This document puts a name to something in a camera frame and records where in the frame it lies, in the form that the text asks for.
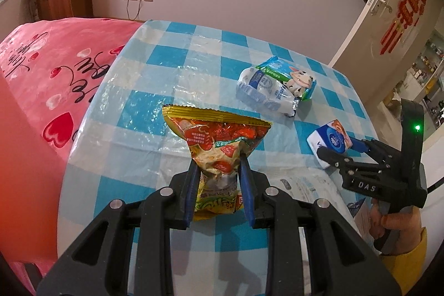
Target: yellow sleeve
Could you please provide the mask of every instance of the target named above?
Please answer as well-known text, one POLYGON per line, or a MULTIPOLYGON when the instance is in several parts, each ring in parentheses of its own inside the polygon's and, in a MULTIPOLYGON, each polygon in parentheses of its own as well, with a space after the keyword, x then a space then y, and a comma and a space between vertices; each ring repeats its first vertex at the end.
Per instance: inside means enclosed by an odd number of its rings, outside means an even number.
POLYGON ((418 281, 427 250, 427 230, 421 231, 421 242, 409 253, 398 256, 380 255, 382 263, 393 275, 405 295, 418 281))

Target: snack bag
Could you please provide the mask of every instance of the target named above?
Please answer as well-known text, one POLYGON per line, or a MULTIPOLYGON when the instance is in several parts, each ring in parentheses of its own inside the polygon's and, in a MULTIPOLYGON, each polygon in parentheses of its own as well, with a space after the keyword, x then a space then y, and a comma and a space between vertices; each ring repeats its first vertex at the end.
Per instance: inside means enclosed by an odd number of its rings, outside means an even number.
POLYGON ((328 147, 338 153, 344 153, 353 145, 349 135, 337 119, 316 128, 316 130, 308 136, 307 142, 323 169, 326 169, 330 165, 317 156, 316 152, 320 146, 328 147))
POLYGON ((295 97, 299 97, 302 101, 310 99, 316 86, 316 80, 311 74, 295 68, 277 56, 271 57, 256 68, 280 81, 295 97))
POLYGON ((251 105, 262 105, 268 110, 293 117, 299 100, 277 79, 253 67, 244 69, 239 76, 236 93, 242 92, 249 100, 241 101, 251 105))
POLYGON ((241 206, 237 180, 240 154, 249 156, 271 123, 180 105, 164 105, 162 114, 171 130, 186 140, 192 159, 202 170, 193 219, 234 213, 241 206))

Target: white plastic package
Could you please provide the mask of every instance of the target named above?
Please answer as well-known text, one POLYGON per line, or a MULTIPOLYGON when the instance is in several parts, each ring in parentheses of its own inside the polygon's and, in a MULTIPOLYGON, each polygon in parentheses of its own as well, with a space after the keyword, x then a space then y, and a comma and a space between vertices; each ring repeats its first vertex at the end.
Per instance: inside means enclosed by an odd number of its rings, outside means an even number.
POLYGON ((263 105, 268 110, 293 117, 299 103, 287 87, 253 67, 244 69, 237 84, 238 93, 246 95, 250 101, 263 105))

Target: blue and white tablecloth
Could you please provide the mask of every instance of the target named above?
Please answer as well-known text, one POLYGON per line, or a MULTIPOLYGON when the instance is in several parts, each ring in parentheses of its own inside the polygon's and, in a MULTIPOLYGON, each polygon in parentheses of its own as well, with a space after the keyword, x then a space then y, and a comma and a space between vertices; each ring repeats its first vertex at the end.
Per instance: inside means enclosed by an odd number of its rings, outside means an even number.
MULTIPOLYGON (((188 168, 188 146, 166 126, 163 104, 261 117, 236 99, 236 81, 243 69, 272 55, 313 73, 317 86, 294 119, 282 116, 274 122, 249 157, 252 169, 285 169, 307 178, 316 173, 328 179, 306 139, 319 125, 336 118, 353 137, 376 138, 356 92, 332 68, 240 34, 148 21, 113 63, 77 134, 60 199, 59 254, 111 200, 142 200, 188 168)), ((359 156, 354 151, 349 155, 359 156)), ((266 231, 248 227, 243 211, 193 222, 187 231, 172 231, 171 256, 177 296, 265 292, 266 231)))

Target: blue and green package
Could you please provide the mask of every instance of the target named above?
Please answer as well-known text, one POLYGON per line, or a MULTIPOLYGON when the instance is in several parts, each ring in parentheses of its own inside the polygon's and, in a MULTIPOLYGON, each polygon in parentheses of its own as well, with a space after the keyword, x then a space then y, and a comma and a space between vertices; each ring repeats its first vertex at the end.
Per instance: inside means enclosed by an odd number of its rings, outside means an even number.
POLYGON ((330 165, 317 156, 317 149, 320 146, 330 148, 338 153, 344 153, 353 145, 352 140, 337 119, 316 128, 316 130, 308 136, 307 142, 323 169, 326 169, 330 165))
POLYGON ((302 101, 310 99, 316 86, 313 75, 296 68, 277 56, 269 58, 256 68, 277 79, 302 101))

